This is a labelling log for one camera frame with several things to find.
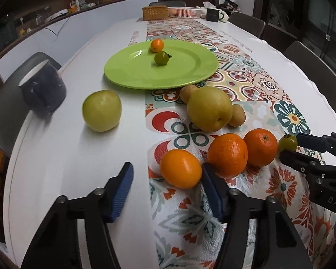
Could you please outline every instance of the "gray chair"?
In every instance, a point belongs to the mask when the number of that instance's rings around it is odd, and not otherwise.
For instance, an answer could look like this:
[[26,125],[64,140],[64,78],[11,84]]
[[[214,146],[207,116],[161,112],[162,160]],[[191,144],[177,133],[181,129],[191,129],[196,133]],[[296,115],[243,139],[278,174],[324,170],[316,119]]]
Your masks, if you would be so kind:
[[19,83],[36,65],[48,59],[59,69],[61,65],[45,53],[38,52],[19,66],[0,88],[0,149],[8,157],[13,151],[17,135],[29,112],[22,98]]
[[293,42],[284,52],[313,81],[336,112],[336,74],[301,42]]
[[266,26],[264,21],[240,12],[233,12],[228,21],[252,35],[255,35],[257,38],[261,37]]
[[151,2],[150,6],[168,6],[168,7],[186,7],[186,3],[183,1],[163,1],[163,2]]

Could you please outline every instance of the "black mug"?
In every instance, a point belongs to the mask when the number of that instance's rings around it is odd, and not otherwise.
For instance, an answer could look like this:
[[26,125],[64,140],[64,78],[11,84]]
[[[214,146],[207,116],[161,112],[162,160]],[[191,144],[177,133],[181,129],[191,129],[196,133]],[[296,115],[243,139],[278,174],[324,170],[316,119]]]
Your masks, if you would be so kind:
[[66,98],[66,86],[48,59],[29,71],[19,87],[27,106],[41,118],[51,115]]
[[218,9],[208,8],[207,9],[207,20],[212,22],[218,22],[224,18],[223,13],[220,13]]

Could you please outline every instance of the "plate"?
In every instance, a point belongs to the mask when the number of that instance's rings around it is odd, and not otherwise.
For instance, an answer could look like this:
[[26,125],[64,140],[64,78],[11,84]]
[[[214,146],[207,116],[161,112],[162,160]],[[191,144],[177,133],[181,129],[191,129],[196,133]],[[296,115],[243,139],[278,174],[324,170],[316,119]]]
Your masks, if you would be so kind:
[[170,89],[198,83],[218,69],[215,54],[200,44],[169,39],[163,42],[163,50],[172,56],[166,65],[156,65],[151,41],[145,41],[115,53],[106,62],[106,77],[127,88]]

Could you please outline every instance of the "screw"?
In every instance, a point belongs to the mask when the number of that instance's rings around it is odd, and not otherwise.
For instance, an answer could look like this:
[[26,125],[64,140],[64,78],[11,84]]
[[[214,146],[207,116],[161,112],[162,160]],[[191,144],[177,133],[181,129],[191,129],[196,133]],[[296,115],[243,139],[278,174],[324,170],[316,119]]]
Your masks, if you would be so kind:
[[240,191],[236,188],[231,188],[229,192],[231,195],[235,195],[235,196],[240,194]]
[[271,203],[275,203],[275,202],[276,202],[276,199],[275,199],[275,197],[273,197],[273,196],[269,196],[269,201],[270,201]]
[[96,195],[102,195],[103,193],[105,193],[105,190],[103,188],[96,188],[93,191],[93,193],[96,194]]
[[65,196],[60,196],[57,198],[57,203],[64,203],[66,201],[66,197]]

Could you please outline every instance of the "orange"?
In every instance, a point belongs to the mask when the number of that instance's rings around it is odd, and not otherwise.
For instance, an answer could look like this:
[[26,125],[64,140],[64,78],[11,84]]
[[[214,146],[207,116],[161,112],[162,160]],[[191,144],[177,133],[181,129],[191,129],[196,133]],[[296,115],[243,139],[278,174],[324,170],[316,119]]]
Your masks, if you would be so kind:
[[151,51],[158,53],[164,48],[164,42],[160,39],[155,39],[151,42]]
[[248,161],[248,148],[235,133],[218,136],[208,149],[208,163],[219,169],[223,177],[233,178],[244,171]]
[[202,177],[198,159],[185,150],[167,151],[160,161],[160,173],[171,185],[178,188],[193,188]]
[[244,141],[248,147],[249,164],[264,167],[274,160],[278,150],[278,142],[270,131],[255,128],[245,135]]

